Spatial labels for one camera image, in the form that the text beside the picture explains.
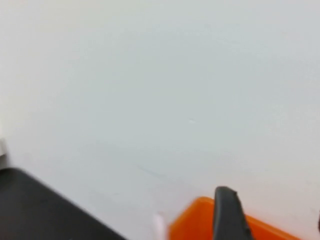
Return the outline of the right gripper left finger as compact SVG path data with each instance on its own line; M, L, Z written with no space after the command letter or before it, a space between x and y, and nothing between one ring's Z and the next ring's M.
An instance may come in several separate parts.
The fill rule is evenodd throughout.
M218 186L215 189L213 239L254 239L237 192L227 186Z

